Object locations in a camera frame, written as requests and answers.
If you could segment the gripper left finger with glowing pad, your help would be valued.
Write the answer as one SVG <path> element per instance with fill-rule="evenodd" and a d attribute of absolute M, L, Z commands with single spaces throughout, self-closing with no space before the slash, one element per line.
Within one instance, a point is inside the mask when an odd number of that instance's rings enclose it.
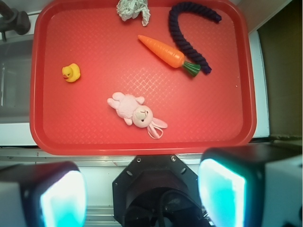
<path fill-rule="evenodd" d="M 73 162 L 0 168 L 2 227 L 82 227 L 87 202 L 84 175 Z"/>

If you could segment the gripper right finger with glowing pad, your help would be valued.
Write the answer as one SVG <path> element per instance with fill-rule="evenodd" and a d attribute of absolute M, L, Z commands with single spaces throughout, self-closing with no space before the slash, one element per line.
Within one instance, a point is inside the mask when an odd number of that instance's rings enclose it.
<path fill-rule="evenodd" d="M 254 143 L 209 148 L 198 169 L 202 205 L 217 227 L 300 227 L 303 148 Z"/>

